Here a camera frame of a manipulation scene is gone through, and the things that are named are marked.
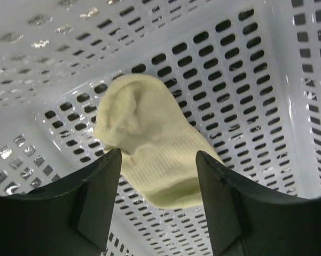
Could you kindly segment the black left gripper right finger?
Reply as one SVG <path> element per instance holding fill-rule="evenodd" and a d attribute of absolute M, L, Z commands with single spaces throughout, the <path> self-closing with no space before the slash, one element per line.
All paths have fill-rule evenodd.
<path fill-rule="evenodd" d="M 195 161 L 213 255 L 321 255 L 321 197 L 272 190 L 203 151 Z"/>

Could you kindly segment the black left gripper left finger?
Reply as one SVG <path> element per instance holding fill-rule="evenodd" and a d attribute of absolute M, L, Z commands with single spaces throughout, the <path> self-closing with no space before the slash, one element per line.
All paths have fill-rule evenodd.
<path fill-rule="evenodd" d="M 0 196 L 0 255 L 101 255 L 122 163 L 114 149 L 27 194 Z"/>

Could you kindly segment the cream sock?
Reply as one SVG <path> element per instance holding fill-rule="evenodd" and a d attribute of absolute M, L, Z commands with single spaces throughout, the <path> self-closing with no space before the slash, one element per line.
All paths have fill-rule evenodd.
<path fill-rule="evenodd" d="M 159 79 L 145 74 L 115 79 L 99 103 L 93 134 L 106 151 L 121 151 L 123 177 L 151 205 L 202 204 L 196 154 L 217 158 L 217 152 Z"/>

